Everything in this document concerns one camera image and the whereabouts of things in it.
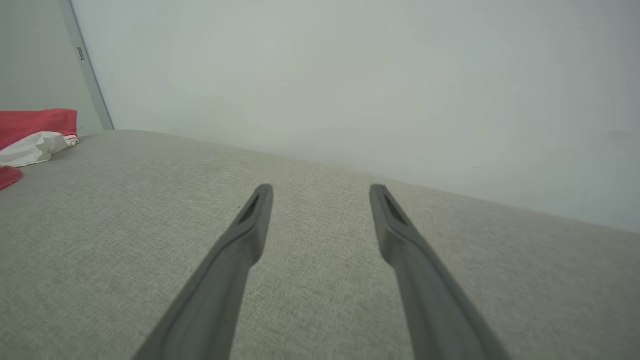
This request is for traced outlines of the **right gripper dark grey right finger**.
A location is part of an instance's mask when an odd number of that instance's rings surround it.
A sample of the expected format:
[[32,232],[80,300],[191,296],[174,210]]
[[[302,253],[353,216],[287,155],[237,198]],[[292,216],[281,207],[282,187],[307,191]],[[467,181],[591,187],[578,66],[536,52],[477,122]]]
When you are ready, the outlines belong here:
[[414,360],[509,360],[389,189],[373,184],[369,198],[381,256],[397,277]]

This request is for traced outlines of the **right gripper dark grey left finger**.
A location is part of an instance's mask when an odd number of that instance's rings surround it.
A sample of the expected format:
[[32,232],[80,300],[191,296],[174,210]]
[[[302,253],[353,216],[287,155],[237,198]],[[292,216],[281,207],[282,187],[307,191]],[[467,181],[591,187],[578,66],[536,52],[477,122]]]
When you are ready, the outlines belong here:
[[256,187],[134,360],[228,360],[250,269],[268,236],[274,188]]

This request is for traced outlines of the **red basketball jersey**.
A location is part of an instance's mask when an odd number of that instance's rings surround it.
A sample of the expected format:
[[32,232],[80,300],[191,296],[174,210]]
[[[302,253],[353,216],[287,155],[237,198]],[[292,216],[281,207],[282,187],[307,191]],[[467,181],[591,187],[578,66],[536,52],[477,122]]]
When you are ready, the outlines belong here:
[[76,146],[77,116],[71,109],[0,111],[0,191],[23,177],[21,168]]

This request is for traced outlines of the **grey metal frame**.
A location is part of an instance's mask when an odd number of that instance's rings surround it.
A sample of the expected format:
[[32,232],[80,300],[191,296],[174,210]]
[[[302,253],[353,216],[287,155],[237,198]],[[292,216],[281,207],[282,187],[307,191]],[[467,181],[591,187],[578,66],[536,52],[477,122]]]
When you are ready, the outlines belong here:
[[73,0],[58,0],[62,18],[70,37],[71,45],[77,55],[78,65],[86,84],[87,93],[93,104],[102,132],[112,132],[115,127],[98,84],[89,51],[80,29],[78,18],[73,7]]

